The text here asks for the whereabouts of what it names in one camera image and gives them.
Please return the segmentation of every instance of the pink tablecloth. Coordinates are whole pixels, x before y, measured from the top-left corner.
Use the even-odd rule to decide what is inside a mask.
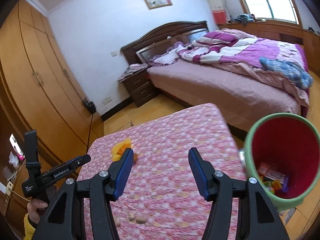
[[[91,162],[84,165],[78,180],[90,179],[111,163],[111,148],[130,138],[139,154],[124,194],[111,203],[120,239],[201,239],[211,203],[199,195],[189,163],[188,151],[197,147],[204,160],[235,179],[245,180],[236,144],[213,104],[184,109],[169,116],[97,139],[89,150]],[[237,201],[228,239],[235,239]],[[147,219],[129,221],[129,213]],[[89,200],[85,200],[87,240],[93,240]]]

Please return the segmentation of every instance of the red curtain section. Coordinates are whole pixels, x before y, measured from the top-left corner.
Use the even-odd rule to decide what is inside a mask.
[[[216,24],[224,24],[227,22],[225,10],[212,11],[212,15]]]

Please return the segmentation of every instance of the blue gripper pad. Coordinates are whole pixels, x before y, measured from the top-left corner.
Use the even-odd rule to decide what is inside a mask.
[[[214,168],[210,162],[204,161],[197,148],[191,148],[188,154],[189,165],[195,178],[199,193],[206,201],[212,201],[210,198],[211,187],[214,186],[212,174]]]
[[[110,181],[108,193],[112,194],[112,201],[117,201],[118,198],[123,194],[125,185],[131,168],[133,165],[133,150],[127,148],[119,161],[111,163],[108,172],[110,172]]]

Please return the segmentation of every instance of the finger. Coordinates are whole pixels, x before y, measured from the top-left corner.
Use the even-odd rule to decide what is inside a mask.
[[[27,204],[28,216],[30,220],[36,224],[40,221],[40,215],[37,212],[38,208],[46,208],[48,204],[39,199],[32,199],[31,202]]]

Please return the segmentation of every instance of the floor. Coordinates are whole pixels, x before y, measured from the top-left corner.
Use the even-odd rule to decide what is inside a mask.
[[[314,84],[310,88],[310,108],[307,119],[320,131],[320,79],[314,73],[310,73],[314,78]],[[149,122],[160,117],[175,113],[184,109],[183,106],[159,95],[143,106],[137,108],[133,103],[125,109],[116,113],[104,122],[104,134],[111,134],[116,131],[127,129],[145,122]],[[234,137],[237,146],[241,148],[243,141]],[[305,198],[303,204],[297,206],[290,221],[286,224],[286,229],[291,240],[296,240],[304,234],[312,225],[314,219],[320,212],[320,181],[312,192]]]

